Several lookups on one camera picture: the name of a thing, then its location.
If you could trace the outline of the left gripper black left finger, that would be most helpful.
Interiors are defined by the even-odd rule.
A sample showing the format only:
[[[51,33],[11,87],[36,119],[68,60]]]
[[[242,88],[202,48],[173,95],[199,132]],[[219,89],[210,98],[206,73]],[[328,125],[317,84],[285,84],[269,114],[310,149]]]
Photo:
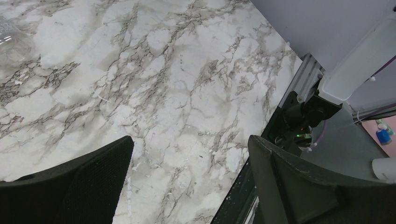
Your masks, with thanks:
[[[112,223],[133,148],[124,136],[55,167],[1,181],[1,223]]]

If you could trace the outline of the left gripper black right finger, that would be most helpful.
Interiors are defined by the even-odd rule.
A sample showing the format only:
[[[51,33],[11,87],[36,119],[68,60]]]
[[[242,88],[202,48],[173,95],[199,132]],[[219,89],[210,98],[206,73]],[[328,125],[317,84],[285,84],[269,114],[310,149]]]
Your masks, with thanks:
[[[317,166],[251,135],[249,159],[265,224],[393,224],[396,186]]]

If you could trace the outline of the clear bottle white blue label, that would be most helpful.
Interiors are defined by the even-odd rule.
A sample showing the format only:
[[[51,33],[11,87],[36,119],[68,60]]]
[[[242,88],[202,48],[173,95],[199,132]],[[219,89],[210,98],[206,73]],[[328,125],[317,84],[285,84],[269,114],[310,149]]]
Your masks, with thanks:
[[[29,61],[34,54],[32,38],[20,31],[4,16],[0,17],[0,65],[16,67]]]

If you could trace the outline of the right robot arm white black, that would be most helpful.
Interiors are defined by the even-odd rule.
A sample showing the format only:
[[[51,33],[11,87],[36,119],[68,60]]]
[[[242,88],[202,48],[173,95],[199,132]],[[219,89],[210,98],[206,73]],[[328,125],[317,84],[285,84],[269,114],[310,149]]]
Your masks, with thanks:
[[[396,10],[379,23],[331,71],[307,54],[292,79],[268,137],[283,147],[305,127],[316,127],[335,115],[363,83],[396,58]]]

